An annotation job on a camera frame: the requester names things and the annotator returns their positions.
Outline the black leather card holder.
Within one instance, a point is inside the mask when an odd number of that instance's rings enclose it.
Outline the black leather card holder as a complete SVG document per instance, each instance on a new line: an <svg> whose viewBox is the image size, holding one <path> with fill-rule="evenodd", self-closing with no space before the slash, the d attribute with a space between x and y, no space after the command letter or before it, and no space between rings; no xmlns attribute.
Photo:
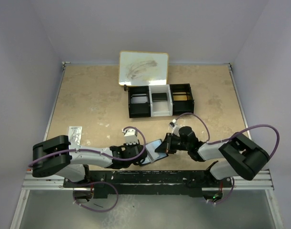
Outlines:
<svg viewBox="0 0 291 229"><path fill-rule="evenodd" d="M147 157L141 161L141 166L145 166L168 157L166 153L155 152L155 149L160 146L161 143L162 140L157 139L146 144Z"/></svg>

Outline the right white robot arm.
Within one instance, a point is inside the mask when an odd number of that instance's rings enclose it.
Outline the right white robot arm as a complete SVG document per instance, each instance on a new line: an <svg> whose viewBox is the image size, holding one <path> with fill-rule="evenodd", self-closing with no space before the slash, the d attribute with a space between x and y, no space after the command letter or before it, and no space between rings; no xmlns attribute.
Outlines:
<svg viewBox="0 0 291 229"><path fill-rule="evenodd" d="M156 153L166 154L174 154L177 151L186 151L194 161L199 162L224 159L207 168L209 172L205 174L204 179L210 187L215 187L222 179L233 176L253 180L270 159L264 149L244 134L236 133L230 140L210 145L200 141L189 126L179 128L177 134L167 133L155 149Z"/></svg>

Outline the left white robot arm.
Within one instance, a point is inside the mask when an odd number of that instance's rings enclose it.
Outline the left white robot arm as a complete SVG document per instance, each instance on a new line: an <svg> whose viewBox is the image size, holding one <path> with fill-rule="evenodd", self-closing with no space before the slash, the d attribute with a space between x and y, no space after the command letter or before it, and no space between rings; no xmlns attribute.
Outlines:
<svg viewBox="0 0 291 229"><path fill-rule="evenodd" d="M35 144L32 150L33 161L29 167L33 177L58 175L80 187L86 187L91 181L90 165L118 170L132 164L140 165L148 155L146 147L139 141L121 146L91 148L71 143L67 135Z"/></svg>

